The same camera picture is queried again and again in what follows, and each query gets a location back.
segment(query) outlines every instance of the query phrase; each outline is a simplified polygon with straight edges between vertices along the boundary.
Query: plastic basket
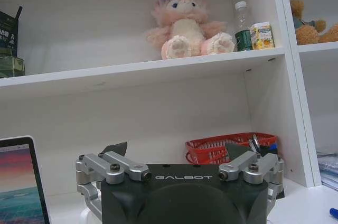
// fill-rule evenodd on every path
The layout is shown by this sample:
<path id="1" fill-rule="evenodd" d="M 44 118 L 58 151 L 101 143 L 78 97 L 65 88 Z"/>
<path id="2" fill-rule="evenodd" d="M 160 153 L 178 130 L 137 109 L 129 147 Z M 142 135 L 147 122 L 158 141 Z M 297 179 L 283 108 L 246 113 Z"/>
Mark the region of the plastic basket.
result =
<path id="1" fill-rule="evenodd" d="M 249 139 L 254 134 L 256 134 L 261 146 L 271 146 L 277 142 L 276 136 L 264 133 L 239 133 L 196 139 L 185 143 L 188 149 L 185 158 L 193 164 L 221 164 L 230 162 L 225 143 L 249 146 Z"/>

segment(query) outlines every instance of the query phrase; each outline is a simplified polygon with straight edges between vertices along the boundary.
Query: white desk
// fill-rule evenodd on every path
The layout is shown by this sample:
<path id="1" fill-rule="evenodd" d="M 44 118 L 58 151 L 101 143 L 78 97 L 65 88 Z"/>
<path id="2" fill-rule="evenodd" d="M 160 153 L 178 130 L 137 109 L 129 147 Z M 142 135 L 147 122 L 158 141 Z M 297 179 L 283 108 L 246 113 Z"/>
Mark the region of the white desk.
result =
<path id="1" fill-rule="evenodd" d="M 279 199 L 268 216 L 273 224 L 338 224 L 329 214 L 338 208 L 338 192 L 325 186 L 305 188 L 288 179 L 284 180 L 286 197 Z M 47 198 L 52 224 L 78 224 L 86 208 L 83 197 L 69 193 Z M 100 224 L 89 212 L 87 224 Z"/>

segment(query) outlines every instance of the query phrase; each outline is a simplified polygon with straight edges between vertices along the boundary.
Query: small box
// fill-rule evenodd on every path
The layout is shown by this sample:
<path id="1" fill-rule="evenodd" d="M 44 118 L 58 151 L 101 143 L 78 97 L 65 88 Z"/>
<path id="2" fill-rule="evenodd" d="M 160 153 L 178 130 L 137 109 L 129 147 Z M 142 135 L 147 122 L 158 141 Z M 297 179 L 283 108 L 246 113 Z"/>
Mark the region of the small box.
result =
<path id="1" fill-rule="evenodd" d="M 13 56 L 13 50 L 0 48 L 0 78 L 25 75 L 25 62 Z"/>
<path id="2" fill-rule="evenodd" d="M 0 11 L 0 48 L 12 49 L 15 57 L 17 56 L 17 32 L 17 19 Z"/>
<path id="3" fill-rule="evenodd" d="M 274 48 L 274 38 L 269 22 L 256 23 L 250 28 L 251 43 L 254 50 Z"/>

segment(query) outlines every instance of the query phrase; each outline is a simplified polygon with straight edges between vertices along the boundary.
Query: logo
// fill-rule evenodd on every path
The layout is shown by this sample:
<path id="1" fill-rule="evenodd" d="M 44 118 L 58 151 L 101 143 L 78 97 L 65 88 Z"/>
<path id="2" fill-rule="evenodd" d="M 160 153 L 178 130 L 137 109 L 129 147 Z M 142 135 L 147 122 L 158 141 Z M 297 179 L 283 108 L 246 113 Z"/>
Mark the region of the logo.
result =
<path id="1" fill-rule="evenodd" d="M 155 177 L 155 179 L 157 180 L 210 180 L 212 178 L 211 175 L 185 175 L 182 177 L 178 177 L 178 176 L 164 176 L 164 175 L 157 175 Z"/>

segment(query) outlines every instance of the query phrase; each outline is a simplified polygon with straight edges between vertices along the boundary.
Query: green bottle label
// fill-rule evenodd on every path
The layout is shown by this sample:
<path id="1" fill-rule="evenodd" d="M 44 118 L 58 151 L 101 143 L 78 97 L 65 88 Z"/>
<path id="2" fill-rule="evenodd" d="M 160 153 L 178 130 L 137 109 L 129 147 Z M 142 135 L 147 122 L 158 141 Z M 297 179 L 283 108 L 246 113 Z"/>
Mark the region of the green bottle label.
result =
<path id="1" fill-rule="evenodd" d="M 249 30 L 242 30 L 235 34 L 237 50 L 250 51 L 252 50 L 251 35 Z"/>

